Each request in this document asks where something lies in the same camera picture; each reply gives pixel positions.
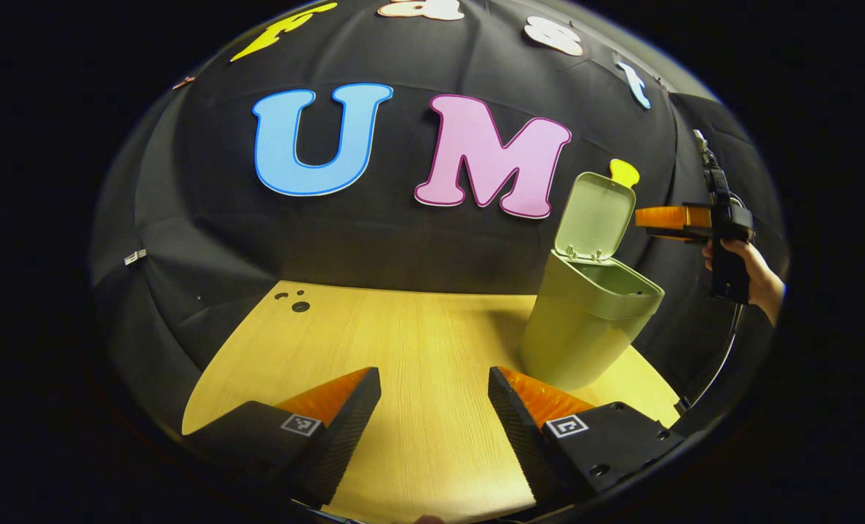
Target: light blue letter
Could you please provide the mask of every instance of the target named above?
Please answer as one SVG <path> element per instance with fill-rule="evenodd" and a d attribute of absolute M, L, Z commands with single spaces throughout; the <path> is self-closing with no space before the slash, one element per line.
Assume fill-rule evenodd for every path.
<path fill-rule="evenodd" d="M 313 197 L 351 186 L 365 172 L 377 106 L 393 96 L 382 84 L 349 84 L 332 98 L 342 102 L 342 131 L 336 158 L 322 166 L 307 166 L 296 158 L 296 131 L 303 108 L 316 100 L 310 90 L 292 90 L 260 99 L 252 112 L 258 117 L 255 167 L 267 188 L 283 195 Z"/>
<path fill-rule="evenodd" d="M 636 75 L 636 71 L 634 71 L 628 64 L 618 62 L 617 66 L 623 69 L 623 72 L 626 73 L 626 81 L 630 83 L 630 90 L 633 92 L 633 98 L 636 99 L 636 102 L 639 102 L 640 106 L 649 109 L 649 100 L 646 99 L 646 95 L 643 94 L 643 87 L 646 87 L 646 84 L 643 83 L 643 80 Z"/>

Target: green trash can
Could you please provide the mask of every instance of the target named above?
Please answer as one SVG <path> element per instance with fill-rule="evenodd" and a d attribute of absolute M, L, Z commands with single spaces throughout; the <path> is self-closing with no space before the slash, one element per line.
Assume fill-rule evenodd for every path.
<path fill-rule="evenodd" d="M 663 289 L 612 257 L 635 204 L 633 189 L 606 176 L 575 179 L 520 342 L 530 377 L 563 390 L 591 384 L 659 308 Z"/>

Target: wooden table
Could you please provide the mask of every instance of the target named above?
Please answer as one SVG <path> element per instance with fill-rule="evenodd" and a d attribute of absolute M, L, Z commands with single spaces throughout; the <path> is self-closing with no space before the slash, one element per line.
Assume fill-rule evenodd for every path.
<path fill-rule="evenodd" d="M 382 397 L 323 510 L 371 523 L 423 514 L 462 523 L 531 507 L 488 399 L 488 372 L 520 370 L 515 348 L 535 299 L 278 282 L 203 372 L 183 433 L 242 402 L 277 404 L 372 365 Z M 302 301 L 309 309 L 294 311 Z M 592 405 L 626 402 L 666 427 L 678 418 L 678 396 L 632 347 L 571 393 Z"/>

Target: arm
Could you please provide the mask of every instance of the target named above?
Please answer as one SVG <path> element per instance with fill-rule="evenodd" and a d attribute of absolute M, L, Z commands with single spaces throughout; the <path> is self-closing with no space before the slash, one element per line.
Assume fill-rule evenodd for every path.
<path fill-rule="evenodd" d="M 749 303 L 759 306 L 769 323 L 775 327 L 779 312 L 782 309 L 782 299 L 785 298 L 785 283 L 782 279 L 769 269 L 765 259 L 751 243 L 739 241 L 721 241 L 721 245 L 729 252 L 739 255 L 746 264 L 746 273 L 749 275 Z M 711 258 L 714 255 L 712 243 L 703 248 L 705 253 L 705 266 L 713 271 Z"/>

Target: trash can lid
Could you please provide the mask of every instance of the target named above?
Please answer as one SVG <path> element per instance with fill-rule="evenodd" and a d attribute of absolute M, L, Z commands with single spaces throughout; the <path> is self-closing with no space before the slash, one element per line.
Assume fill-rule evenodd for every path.
<path fill-rule="evenodd" d="M 633 189 L 596 172 L 583 172 L 575 179 L 562 212 L 556 252 L 575 258 L 609 258 L 620 246 L 635 205 Z"/>

